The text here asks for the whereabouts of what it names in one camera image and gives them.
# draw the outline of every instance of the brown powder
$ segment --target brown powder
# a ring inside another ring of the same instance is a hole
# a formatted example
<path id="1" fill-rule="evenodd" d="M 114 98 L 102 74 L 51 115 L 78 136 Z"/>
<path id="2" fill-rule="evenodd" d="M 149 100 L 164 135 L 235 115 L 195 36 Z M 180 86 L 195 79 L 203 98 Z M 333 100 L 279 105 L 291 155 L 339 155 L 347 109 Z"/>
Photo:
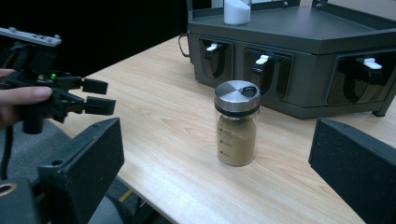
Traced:
<path id="1" fill-rule="evenodd" d="M 221 161 L 230 165 L 246 165 L 254 159 L 256 124 L 251 117 L 221 115 L 217 129 L 218 157 Z"/>

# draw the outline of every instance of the metal lid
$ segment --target metal lid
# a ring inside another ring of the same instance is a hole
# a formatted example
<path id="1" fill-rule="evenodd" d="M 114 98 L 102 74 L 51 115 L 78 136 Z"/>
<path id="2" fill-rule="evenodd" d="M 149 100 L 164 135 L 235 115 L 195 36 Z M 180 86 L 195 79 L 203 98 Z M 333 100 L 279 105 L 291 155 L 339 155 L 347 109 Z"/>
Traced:
<path id="1" fill-rule="evenodd" d="M 216 87 L 215 94 L 215 107 L 223 114 L 249 115 L 260 107 L 260 90 L 251 82 L 243 80 L 223 82 Z"/>

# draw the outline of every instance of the wooden table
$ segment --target wooden table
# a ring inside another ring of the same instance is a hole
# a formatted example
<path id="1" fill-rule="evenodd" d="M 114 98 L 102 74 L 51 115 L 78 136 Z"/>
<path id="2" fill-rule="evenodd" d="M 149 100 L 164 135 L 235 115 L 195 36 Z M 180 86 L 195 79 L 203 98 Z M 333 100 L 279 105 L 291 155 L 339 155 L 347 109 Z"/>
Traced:
<path id="1" fill-rule="evenodd" d="M 108 82 L 106 97 L 117 100 L 112 117 L 120 117 L 125 151 L 119 176 L 169 220 L 363 222 L 308 163 L 315 119 L 299 120 L 262 107 L 255 160 L 243 167 L 219 161 L 214 89 L 195 80 L 177 38 L 90 77 Z M 75 136 L 103 119 L 107 117 L 71 113 L 58 125 Z M 367 112 L 330 119 L 396 147 L 395 104 L 384 118 Z"/>

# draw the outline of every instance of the glass jar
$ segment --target glass jar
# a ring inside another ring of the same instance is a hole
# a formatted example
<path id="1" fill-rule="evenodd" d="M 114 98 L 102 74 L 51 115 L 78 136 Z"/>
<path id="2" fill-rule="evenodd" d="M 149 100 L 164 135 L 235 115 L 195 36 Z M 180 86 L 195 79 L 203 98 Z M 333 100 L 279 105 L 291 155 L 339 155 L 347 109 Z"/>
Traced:
<path id="1" fill-rule="evenodd" d="M 250 22 L 251 0 L 224 0 L 224 23 L 241 25 Z"/>
<path id="2" fill-rule="evenodd" d="M 255 157 L 260 90 L 232 80 L 218 85 L 215 94 L 218 158 L 234 166 L 249 164 Z"/>

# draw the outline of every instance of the dark wall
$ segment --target dark wall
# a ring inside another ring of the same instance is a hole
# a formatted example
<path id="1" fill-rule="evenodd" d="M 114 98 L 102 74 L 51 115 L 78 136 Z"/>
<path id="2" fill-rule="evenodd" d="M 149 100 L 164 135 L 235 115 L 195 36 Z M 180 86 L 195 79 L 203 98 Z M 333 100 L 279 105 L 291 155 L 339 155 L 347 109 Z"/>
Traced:
<path id="1" fill-rule="evenodd" d="M 1 0 L 0 27 L 60 35 L 53 67 L 82 77 L 187 29 L 185 0 L 87 2 Z M 193 6 L 210 7 L 210 0 L 193 1 Z"/>

